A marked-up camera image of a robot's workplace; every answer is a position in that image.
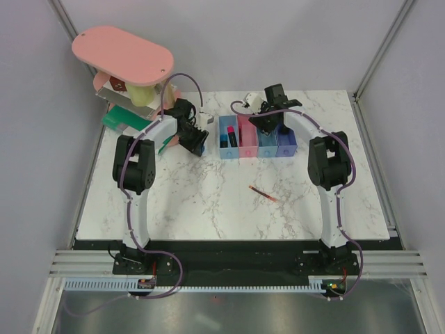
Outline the red pen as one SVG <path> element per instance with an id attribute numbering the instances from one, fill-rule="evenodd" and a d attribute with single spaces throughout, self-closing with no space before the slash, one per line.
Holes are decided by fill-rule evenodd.
<path id="1" fill-rule="evenodd" d="M 269 199 L 269 200 L 271 200 L 273 202 L 277 202 L 278 201 L 277 198 L 274 198 L 274 197 L 268 195 L 267 193 L 264 193 L 263 191 L 258 190 L 257 188 L 253 187 L 252 185 L 249 186 L 249 189 L 253 190 L 254 192 L 258 193 L 260 196 L 263 196 L 263 197 L 265 197 L 265 198 L 267 198 L 267 199 Z"/>
<path id="2" fill-rule="evenodd" d="M 238 146 L 242 147 L 243 146 L 243 135 L 242 135 L 242 127 L 238 127 Z"/>

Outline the pink drawer bin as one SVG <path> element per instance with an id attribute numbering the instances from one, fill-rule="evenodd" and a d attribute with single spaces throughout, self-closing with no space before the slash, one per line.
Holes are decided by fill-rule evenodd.
<path id="1" fill-rule="evenodd" d="M 237 116 L 238 127 L 242 127 L 243 146 L 238 147 L 240 158 L 255 158 L 258 152 L 257 128 L 247 116 Z"/>

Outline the blue cap black highlighter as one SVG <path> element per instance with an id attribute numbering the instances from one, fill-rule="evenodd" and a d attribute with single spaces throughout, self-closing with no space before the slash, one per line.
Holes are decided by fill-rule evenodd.
<path id="1" fill-rule="evenodd" d="M 228 147 L 228 137 L 226 134 L 220 135 L 220 148 L 227 148 Z"/>

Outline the pink cap black highlighter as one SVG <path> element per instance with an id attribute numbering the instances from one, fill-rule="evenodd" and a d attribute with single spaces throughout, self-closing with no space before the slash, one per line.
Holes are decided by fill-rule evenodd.
<path id="1" fill-rule="evenodd" d="M 229 138 L 229 142 L 232 148 L 235 148 L 238 146 L 238 142 L 237 142 L 237 138 L 236 138 L 236 133 L 235 133 L 235 129 L 233 126 L 229 126 L 227 128 L 227 135 Z"/>

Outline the light blue drawer bin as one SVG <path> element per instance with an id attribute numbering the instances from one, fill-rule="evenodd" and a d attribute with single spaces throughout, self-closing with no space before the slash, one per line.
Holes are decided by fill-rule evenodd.
<path id="1" fill-rule="evenodd" d="M 218 118 L 218 149 L 221 159 L 238 159 L 238 122 L 236 116 Z"/>

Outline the red black round stamp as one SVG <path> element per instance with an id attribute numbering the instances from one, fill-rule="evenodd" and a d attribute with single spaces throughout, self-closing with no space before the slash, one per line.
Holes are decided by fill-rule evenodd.
<path id="1" fill-rule="evenodd" d="M 284 125 L 279 128 L 279 134 L 282 136 L 286 136 L 289 134 L 290 129 Z"/>

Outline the purple drawer bin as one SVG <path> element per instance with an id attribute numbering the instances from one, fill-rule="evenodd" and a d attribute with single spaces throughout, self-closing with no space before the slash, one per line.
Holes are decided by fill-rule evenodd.
<path id="1" fill-rule="evenodd" d="M 277 154 L 276 157 L 293 157 L 297 151 L 298 144 L 296 141 L 296 135 L 292 129 L 290 129 L 289 134 L 282 136 L 279 134 L 279 128 L 283 124 L 280 124 L 276 128 L 276 138 L 277 138 Z"/>

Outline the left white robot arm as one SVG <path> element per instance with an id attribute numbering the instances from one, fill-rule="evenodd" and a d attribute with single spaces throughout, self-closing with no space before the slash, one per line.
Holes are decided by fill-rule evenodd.
<path id="1" fill-rule="evenodd" d="M 133 136 L 117 139 L 112 176 L 126 203 L 126 247 L 136 249 L 128 264 L 136 273 L 152 268 L 152 256 L 142 249 L 150 241 L 147 226 L 147 198 L 156 177 L 156 153 L 167 139 L 176 136 L 179 144 L 201 157 L 209 135 L 197 126 L 197 110 L 188 100 L 179 98 L 174 106 L 157 116 Z"/>

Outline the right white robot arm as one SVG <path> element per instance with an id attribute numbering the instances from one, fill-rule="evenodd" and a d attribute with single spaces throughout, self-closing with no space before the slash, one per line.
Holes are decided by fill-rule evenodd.
<path id="1" fill-rule="evenodd" d="M 327 248 L 344 247 L 348 240 L 341 222 L 341 191 L 348 186 L 348 178 L 355 176 L 348 137 L 344 132 L 324 130 L 304 111 L 301 102 L 286 96 L 281 84 L 267 87 L 265 94 L 265 98 L 258 93 L 244 97 L 243 107 L 253 112 L 249 121 L 264 134 L 285 127 L 307 144 L 307 172 L 321 204 L 321 241 Z"/>

